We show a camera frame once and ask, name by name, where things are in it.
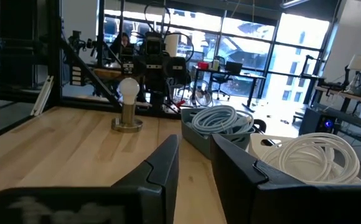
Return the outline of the black computer tower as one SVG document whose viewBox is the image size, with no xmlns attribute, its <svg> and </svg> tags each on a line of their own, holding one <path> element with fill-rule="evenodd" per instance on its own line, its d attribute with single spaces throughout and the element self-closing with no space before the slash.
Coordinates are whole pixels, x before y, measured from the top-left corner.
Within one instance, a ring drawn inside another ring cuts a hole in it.
<svg viewBox="0 0 361 224">
<path fill-rule="evenodd" d="M 307 108 L 299 128 L 299 135 L 310 133 L 332 133 L 337 118 L 324 111 Z"/>
</svg>

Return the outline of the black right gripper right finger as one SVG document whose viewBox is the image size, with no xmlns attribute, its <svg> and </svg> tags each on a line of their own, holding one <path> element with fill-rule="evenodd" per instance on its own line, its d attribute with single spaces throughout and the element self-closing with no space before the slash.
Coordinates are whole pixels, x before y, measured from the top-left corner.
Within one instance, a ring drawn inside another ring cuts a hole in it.
<svg viewBox="0 0 361 224">
<path fill-rule="evenodd" d="M 210 140 L 228 224 L 361 224 L 361 184 L 308 185 L 219 134 Z"/>
</svg>

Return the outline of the wooden workbench with equipment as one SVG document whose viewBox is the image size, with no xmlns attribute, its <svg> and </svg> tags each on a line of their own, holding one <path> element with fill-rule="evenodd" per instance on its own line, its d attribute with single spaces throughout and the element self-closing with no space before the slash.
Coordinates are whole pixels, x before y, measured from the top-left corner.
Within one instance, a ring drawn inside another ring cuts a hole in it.
<svg viewBox="0 0 361 224">
<path fill-rule="evenodd" d="M 330 105 L 326 106 L 321 104 L 320 101 L 323 94 L 325 94 L 326 97 L 330 97 L 331 95 L 333 95 L 334 99 L 336 99 L 337 97 L 343 97 L 344 102 L 341 106 L 341 109 L 336 110 Z M 361 129 L 361 118 L 347 112 L 351 100 L 355 100 L 358 104 L 361 104 L 361 96 L 359 95 L 349 94 L 344 91 L 335 91 L 333 89 L 323 86 L 316 86 L 315 93 L 311 101 L 311 107 L 326 111 L 328 114 L 335 116 L 337 120 L 341 121 L 341 123 L 347 123 L 349 126 L 352 125 L 353 127 Z M 358 133 L 356 131 L 350 131 L 349 128 L 350 127 L 342 128 L 340 126 L 338 128 L 335 128 L 335 132 L 340 132 L 354 140 L 357 140 L 358 142 L 361 142 L 361 133 Z"/>
</svg>

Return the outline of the black office desk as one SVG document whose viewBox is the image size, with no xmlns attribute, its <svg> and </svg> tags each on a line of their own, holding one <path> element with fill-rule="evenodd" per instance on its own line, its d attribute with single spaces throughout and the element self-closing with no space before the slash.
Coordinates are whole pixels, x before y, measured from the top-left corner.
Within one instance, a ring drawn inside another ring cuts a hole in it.
<svg viewBox="0 0 361 224">
<path fill-rule="evenodd" d="M 190 84 L 191 87 L 191 96 L 190 96 L 190 102 L 192 103 L 193 107 L 200 106 L 195 101 L 195 89 L 196 89 L 196 82 L 199 80 L 205 80 L 207 83 L 209 83 L 209 88 L 212 92 L 212 102 L 217 99 L 217 92 L 214 91 L 214 89 L 218 88 L 218 83 L 212 82 L 212 75 L 215 73 L 222 73 L 224 75 L 229 75 L 230 80 L 226 83 L 222 84 L 221 90 L 228 93 L 230 96 L 237 96 L 235 93 L 236 91 L 240 90 L 243 94 L 239 94 L 239 96 L 245 96 L 247 97 L 246 103 L 243 103 L 242 105 L 251 112 L 254 112 L 253 109 L 250 108 L 251 101 L 254 97 L 254 92 L 256 88 L 256 84 L 258 81 L 265 80 L 266 78 L 260 75 L 256 75 L 253 73 L 246 73 L 246 72 L 240 72 L 240 74 L 232 74 L 228 73 L 225 70 L 201 70 L 196 65 L 192 67 L 191 75 L 192 75 L 192 83 Z M 222 99 L 227 96 L 223 96 L 220 94 L 219 98 Z"/>
</svg>

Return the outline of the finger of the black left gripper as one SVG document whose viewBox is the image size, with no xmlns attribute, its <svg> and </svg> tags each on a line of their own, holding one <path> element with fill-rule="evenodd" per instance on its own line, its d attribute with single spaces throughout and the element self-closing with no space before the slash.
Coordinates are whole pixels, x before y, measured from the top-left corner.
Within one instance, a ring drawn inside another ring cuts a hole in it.
<svg viewBox="0 0 361 224">
<path fill-rule="evenodd" d="M 136 75 L 136 61 L 133 58 L 122 59 L 121 73 L 123 75 Z"/>
<path fill-rule="evenodd" d="M 169 78 L 180 78 L 186 75 L 186 59 L 169 57 L 165 62 L 165 74 Z"/>
</svg>

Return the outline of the light bulb lamp brass base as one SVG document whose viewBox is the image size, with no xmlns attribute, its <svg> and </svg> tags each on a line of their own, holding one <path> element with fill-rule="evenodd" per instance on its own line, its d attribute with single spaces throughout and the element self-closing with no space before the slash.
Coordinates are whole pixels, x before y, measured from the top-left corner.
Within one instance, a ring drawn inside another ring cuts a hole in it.
<svg viewBox="0 0 361 224">
<path fill-rule="evenodd" d="M 120 82 L 119 90 L 123 97 L 121 117 L 112 120 L 111 128 L 121 133 L 137 133 L 143 126 L 143 122 L 134 117 L 139 83 L 133 78 L 125 78 Z"/>
</svg>

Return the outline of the wooden background table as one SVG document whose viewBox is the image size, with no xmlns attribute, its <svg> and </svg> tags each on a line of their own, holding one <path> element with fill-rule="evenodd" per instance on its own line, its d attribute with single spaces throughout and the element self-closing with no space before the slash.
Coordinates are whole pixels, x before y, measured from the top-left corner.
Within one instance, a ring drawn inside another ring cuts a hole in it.
<svg viewBox="0 0 361 224">
<path fill-rule="evenodd" d="M 94 68 L 93 72 L 100 79 L 121 80 L 128 77 L 127 75 L 122 74 L 121 70 L 113 70 L 109 68 Z"/>
</svg>

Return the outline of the teal plastic bin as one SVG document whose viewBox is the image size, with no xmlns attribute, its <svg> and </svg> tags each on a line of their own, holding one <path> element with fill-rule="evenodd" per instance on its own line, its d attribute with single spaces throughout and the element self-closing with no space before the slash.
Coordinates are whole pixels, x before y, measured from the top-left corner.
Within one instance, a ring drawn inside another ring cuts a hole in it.
<svg viewBox="0 0 361 224">
<path fill-rule="evenodd" d="M 202 155 L 207 159 L 211 159 L 210 156 L 210 136 L 202 136 L 196 132 L 192 126 L 192 116 L 196 115 L 198 112 L 201 112 L 202 108 L 188 108 L 181 110 L 181 130 L 182 136 L 186 139 L 191 145 L 193 145 L 196 150 L 198 150 Z M 241 149 L 246 149 L 250 142 L 250 134 L 254 133 L 255 129 L 251 128 L 250 133 L 246 134 L 220 134 L 225 139 L 234 143 Z"/>
</svg>

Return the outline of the person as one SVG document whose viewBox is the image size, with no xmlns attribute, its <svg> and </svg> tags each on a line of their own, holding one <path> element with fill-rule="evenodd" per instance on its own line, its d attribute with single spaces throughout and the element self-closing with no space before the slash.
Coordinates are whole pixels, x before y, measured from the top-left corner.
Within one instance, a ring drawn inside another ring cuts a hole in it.
<svg viewBox="0 0 361 224">
<path fill-rule="evenodd" d="M 129 45 L 129 35 L 123 32 L 121 35 L 118 35 L 113 43 L 110 45 L 110 57 L 118 56 L 121 48 L 125 48 Z"/>
</svg>

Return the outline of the white plastic bin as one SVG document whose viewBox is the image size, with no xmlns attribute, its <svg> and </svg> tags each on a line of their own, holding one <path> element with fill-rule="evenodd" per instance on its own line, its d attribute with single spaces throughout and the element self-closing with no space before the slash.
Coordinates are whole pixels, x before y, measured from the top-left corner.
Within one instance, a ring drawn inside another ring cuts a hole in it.
<svg viewBox="0 0 361 224">
<path fill-rule="evenodd" d="M 297 138 L 252 134 L 248 152 L 305 184 L 361 184 L 356 152 L 334 134 L 310 133 Z"/>
</svg>

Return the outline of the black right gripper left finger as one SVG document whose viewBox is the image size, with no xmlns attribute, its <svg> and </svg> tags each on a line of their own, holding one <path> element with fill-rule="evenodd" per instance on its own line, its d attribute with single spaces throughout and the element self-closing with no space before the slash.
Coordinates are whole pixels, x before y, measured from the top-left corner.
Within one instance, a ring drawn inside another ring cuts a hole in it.
<svg viewBox="0 0 361 224">
<path fill-rule="evenodd" d="M 172 134 L 110 187 L 0 191 L 0 224 L 173 224 L 179 139 Z"/>
</svg>

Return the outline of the black laptop on desk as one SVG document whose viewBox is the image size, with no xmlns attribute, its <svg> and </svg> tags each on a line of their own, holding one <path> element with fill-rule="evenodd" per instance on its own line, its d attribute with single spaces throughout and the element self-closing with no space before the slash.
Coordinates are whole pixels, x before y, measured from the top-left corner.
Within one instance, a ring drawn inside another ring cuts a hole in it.
<svg viewBox="0 0 361 224">
<path fill-rule="evenodd" d="M 225 64 L 225 71 L 232 74 L 240 74 L 243 64 L 227 61 Z"/>
</svg>

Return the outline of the black office chair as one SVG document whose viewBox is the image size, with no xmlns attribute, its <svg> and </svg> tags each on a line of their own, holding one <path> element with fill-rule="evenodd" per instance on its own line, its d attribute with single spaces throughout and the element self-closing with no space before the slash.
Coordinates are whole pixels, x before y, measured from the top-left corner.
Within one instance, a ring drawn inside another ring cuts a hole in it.
<svg viewBox="0 0 361 224">
<path fill-rule="evenodd" d="M 214 60 L 218 61 L 218 69 L 224 69 L 225 68 L 225 59 L 221 56 L 214 56 L 213 57 Z M 214 89 L 214 91 L 217 92 L 217 99 L 219 100 L 219 96 L 220 94 L 222 94 L 223 96 L 227 96 L 227 100 L 230 99 L 230 95 L 226 92 L 224 92 L 223 90 L 221 90 L 221 86 L 222 84 L 226 83 L 227 81 L 230 80 L 230 76 L 229 75 L 224 75 L 222 73 L 215 73 L 212 75 L 212 82 L 213 83 L 218 83 L 218 88 Z"/>
</svg>

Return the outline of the round floor fan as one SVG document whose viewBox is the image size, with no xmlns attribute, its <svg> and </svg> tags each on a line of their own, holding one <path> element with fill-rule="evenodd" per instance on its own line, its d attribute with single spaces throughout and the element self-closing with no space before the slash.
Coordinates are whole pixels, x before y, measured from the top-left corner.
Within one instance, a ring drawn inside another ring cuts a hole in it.
<svg viewBox="0 0 361 224">
<path fill-rule="evenodd" d="M 195 101 L 200 106 L 209 106 L 212 103 L 212 92 L 209 88 L 209 83 L 205 80 L 199 80 L 195 84 Z"/>
</svg>

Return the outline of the white metal profile bar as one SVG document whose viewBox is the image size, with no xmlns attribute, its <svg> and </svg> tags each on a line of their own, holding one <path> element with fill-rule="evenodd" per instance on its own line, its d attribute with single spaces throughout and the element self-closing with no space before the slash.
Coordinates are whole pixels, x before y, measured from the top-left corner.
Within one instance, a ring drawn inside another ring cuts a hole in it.
<svg viewBox="0 0 361 224">
<path fill-rule="evenodd" d="M 31 116 L 38 116 L 43 112 L 46 102 L 49 98 L 50 92 L 52 90 L 53 84 L 54 84 L 54 77 L 48 76 L 46 78 L 46 81 L 44 82 L 44 85 L 30 113 Z"/>
</svg>

